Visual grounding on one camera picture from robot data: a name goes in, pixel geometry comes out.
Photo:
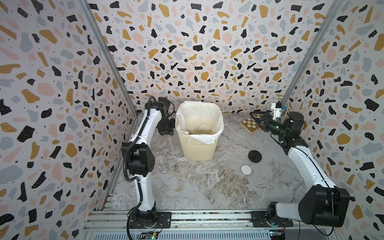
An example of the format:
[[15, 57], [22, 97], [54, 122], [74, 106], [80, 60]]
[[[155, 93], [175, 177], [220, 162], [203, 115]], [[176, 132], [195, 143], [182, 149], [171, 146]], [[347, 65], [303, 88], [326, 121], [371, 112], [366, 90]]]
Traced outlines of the black jar lid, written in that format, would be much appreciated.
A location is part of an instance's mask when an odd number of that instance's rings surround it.
[[248, 159], [252, 163], [259, 163], [262, 160], [262, 154], [256, 150], [252, 150], [248, 153]]

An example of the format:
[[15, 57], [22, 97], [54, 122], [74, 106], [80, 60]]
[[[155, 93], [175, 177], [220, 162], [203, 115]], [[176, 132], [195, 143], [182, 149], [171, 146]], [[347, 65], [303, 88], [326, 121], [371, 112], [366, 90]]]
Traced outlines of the clear plastic jar lid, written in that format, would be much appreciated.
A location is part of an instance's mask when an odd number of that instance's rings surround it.
[[248, 159], [247, 155], [242, 154], [242, 153], [238, 154], [238, 160], [239, 160], [239, 161], [244, 162], [244, 161], [246, 161], [247, 159]]

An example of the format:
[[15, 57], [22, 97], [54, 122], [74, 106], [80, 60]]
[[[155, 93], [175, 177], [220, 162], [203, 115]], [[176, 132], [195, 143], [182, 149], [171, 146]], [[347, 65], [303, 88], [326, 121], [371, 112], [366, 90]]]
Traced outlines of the white jar lid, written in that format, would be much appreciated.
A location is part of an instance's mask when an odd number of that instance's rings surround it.
[[241, 172], [243, 175], [249, 176], [252, 173], [252, 168], [248, 165], [242, 165]]

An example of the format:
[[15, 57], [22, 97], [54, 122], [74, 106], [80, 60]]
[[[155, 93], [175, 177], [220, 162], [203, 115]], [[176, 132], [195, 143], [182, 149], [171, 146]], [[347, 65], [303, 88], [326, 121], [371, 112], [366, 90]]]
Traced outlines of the white lid tea jar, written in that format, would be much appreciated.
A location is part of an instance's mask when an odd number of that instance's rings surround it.
[[168, 173], [170, 171], [168, 162], [167, 161], [159, 162], [159, 170], [161, 173]]

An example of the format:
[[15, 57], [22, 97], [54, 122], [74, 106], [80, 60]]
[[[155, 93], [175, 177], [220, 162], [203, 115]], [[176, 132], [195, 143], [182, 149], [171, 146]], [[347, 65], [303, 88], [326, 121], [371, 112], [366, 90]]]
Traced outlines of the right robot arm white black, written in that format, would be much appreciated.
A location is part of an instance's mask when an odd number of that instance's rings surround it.
[[301, 137], [306, 125], [304, 116], [289, 112], [284, 122], [273, 119], [269, 111], [254, 111], [250, 116], [262, 131], [277, 136], [276, 143], [295, 164], [307, 186], [307, 193], [299, 203], [270, 203], [266, 213], [269, 225], [278, 226], [284, 220], [294, 220], [307, 225], [342, 227], [350, 194], [326, 176]]

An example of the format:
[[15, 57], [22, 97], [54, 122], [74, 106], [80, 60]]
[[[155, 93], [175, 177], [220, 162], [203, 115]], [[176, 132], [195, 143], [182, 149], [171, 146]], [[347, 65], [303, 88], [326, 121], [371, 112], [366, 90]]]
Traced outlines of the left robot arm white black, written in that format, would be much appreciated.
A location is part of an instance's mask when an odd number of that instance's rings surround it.
[[134, 182], [138, 203], [128, 213], [129, 226], [140, 224], [151, 227], [158, 221], [156, 202], [153, 197], [151, 173], [155, 167], [155, 156], [150, 148], [155, 131], [161, 136], [174, 135], [175, 119], [169, 109], [173, 106], [167, 98], [151, 96], [145, 104], [144, 118], [131, 140], [123, 143], [123, 174], [129, 183]]

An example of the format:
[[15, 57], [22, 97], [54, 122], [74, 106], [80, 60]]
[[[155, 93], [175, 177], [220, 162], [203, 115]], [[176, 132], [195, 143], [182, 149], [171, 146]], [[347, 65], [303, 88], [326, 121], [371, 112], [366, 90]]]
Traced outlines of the wooden chessboard box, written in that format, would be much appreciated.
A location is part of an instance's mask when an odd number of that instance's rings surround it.
[[260, 126], [254, 121], [251, 116], [248, 116], [246, 119], [240, 122], [240, 126], [250, 135], [255, 134], [260, 131]]

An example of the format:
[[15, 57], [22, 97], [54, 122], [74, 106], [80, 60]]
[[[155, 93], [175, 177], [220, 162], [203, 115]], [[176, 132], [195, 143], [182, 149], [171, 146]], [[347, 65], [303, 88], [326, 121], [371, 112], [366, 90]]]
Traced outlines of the cream ribbed trash bin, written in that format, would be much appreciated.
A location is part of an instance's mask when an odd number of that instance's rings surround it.
[[179, 137], [184, 156], [190, 161], [209, 161], [213, 158], [218, 140], [212, 145], [197, 144], [197, 142], [182, 141]]

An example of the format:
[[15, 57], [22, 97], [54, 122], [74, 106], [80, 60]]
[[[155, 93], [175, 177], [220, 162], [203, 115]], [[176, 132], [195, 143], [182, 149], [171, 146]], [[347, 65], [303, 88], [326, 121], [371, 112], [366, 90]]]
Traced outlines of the white plastic bin liner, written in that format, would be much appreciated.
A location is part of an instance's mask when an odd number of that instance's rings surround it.
[[185, 101], [176, 112], [176, 130], [182, 141], [212, 145], [224, 131], [221, 109], [213, 103]]

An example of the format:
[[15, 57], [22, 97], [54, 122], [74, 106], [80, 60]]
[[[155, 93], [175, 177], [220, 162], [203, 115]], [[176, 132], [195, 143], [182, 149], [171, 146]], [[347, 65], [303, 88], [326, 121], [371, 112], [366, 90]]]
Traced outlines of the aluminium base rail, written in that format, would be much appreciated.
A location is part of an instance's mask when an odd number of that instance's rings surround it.
[[337, 229], [295, 220], [270, 225], [264, 210], [165, 210], [153, 225], [128, 221], [126, 211], [97, 211], [82, 240], [341, 240]]

